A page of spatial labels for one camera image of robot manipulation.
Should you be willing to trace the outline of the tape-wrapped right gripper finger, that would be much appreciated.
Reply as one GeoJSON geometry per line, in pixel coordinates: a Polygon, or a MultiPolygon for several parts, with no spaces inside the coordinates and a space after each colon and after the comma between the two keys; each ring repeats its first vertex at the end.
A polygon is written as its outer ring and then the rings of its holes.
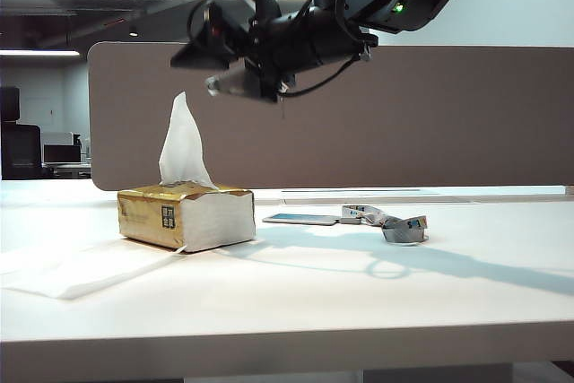
{"type": "Polygon", "coordinates": [[[233,68],[208,77],[205,85],[212,96],[239,96],[250,99],[261,97],[258,75],[246,68],[233,68]]]}

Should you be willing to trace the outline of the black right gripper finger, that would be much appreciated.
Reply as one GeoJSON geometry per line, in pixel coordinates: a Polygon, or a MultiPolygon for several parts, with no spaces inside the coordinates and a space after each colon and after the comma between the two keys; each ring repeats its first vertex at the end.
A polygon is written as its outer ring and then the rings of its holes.
{"type": "Polygon", "coordinates": [[[170,60],[186,69],[228,69],[244,56],[248,33],[214,0],[200,0],[187,17],[188,43],[170,60]]]}

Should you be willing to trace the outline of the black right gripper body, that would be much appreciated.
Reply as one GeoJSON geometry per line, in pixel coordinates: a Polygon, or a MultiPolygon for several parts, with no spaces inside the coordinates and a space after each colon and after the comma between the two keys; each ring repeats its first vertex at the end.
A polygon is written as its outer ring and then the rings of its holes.
{"type": "Polygon", "coordinates": [[[339,60],[345,60],[344,67],[348,67],[376,45],[374,35],[361,32],[356,25],[339,25],[333,12],[315,7],[298,20],[284,15],[254,25],[249,36],[244,68],[260,79],[261,97],[255,100],[267,102],[277,102],[282,93],[296,97],[314,91],[328,80],[295,91],[296,74],[339,60]]]}

